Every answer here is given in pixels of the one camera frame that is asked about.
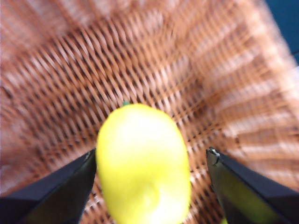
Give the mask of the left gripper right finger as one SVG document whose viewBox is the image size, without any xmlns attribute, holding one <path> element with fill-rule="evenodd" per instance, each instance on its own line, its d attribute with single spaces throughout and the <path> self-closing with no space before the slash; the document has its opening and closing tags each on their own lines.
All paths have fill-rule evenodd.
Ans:
<svg viewBox="0 0 299 224">
<path fill-rule="evenodd" d="M 297 224 L 299 194 L 210 147 L 208 172 L 229 224 Z"/>
</svg>

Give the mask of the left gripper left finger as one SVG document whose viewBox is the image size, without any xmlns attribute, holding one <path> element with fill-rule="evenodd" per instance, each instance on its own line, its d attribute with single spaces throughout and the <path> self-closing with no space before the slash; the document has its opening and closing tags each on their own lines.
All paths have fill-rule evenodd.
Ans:
<svg viewBox="0 0 299 224">
<path fill-rule="evenodd" d="M 95 150 L 0 198 L 2 224 L 78 224 L 96 172 Z"/>
</svg>

